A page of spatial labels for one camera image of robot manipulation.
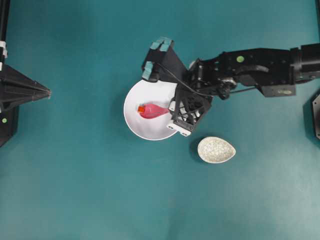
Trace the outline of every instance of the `wire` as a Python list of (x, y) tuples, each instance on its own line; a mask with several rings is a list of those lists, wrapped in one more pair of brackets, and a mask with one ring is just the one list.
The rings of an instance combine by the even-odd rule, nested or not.
[[(176, 79), (179, 83), (181, 83), (183, 86), (185, 86), (187, 89), (189, 89), (191, 92), (201, 95), (201, 96), (205, 96), (205, 97), (211, 97), (213, 98), (214, 96), (218, 96), (218, 94), (205, 94), (205, 93), (201, 93), (201, 92), (197, 92), (196, 90), (194, 90), (192, 87), (190, 87), (188, 84), (186, 84), (185, 82), (183, 82), (182, 80), (180, 80), (172, 71), (170, 71), (168, 68), (166, 68), (165, 66), (163, 66), (162, 64), (155, 62), (155, 64), (159, 65), (162, 69), (164, 69), (166, 72), (168, 72), (174, 79)], [(256, 89), (256, 87), (250, 87), (250, 88), (246, 88), (243, 90), (238, 90), (238, 91), (231, 91), (228, 94), (236, 94), (236, 93), (242, 93), (242, 92), (246, 92), (249, 90), (253, 90)]]
[(257, 88), (255, 86), (254, 87), (249, 87), (249, 88), (242, 89), (242, 90), (231, 91), (231, 92), (229, 92), (229, 94), (242, 93), (242, 92), (246, 92), (246, 91), (253, 90), (253, 89), (257, 89)]

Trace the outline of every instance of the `black base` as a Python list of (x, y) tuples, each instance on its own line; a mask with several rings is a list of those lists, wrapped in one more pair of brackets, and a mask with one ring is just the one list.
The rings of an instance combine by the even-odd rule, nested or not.
[(18, 116), (18, 106), (0, 113), (0, 147), (17, 132)]
[(320, 95), (313, 100), (312, 107), (315, 136), (320, 139)]

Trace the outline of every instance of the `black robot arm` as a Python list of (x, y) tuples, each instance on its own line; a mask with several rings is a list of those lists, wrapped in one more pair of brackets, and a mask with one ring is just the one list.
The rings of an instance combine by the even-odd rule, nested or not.
[[(160, 38), (154, 42), (143, 62), (142, 79), (177, 83), (169, 106), (168, 125), (188, 136), (211, 107), (214, 96), (251, 89), (265, 97), (296, 95), (296, 84), (320, 77), (320, 44), (291, 50), (256, 48), (223, 52), (209, 60), (197, 59), (187, 69), (173, 50), (174, 42)], [(238, 84), (246, 89), (236, 91)]]

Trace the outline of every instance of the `white plate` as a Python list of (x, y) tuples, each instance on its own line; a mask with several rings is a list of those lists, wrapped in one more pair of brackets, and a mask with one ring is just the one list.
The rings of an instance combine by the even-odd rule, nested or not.
[(156, 104), (168, 108), (171, 99), (175, 96), (176, 86), (176, 83), (163, 81), (137, 82), (127, 94), (123, 105), (124, 119), (130, 130), (140, 138), (151, 141), (167, 139), (174, 135), (177, 131), (167, 128), (171, 120), (170, 113), (145, 119), (138, 113), (138, 106)]
[(207, 163), (221, 164), (233, 158), (236, 149), (219, 137), (208, 136), (199, 142), (198, 154)]

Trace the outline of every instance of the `teal table surface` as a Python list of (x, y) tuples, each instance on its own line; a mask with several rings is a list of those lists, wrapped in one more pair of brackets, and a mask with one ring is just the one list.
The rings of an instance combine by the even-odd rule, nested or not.
[[(7, 63), (49, 87), (0, 149), (1, 240), (320, 239), (311, 97), (214, 99), (190, 137), (135, 136), (123, 102), (152, 41), (185, 65), (319, 42), (314, 0), (12, 0)], [(206, 136), (236, 156), (207, 164)]]

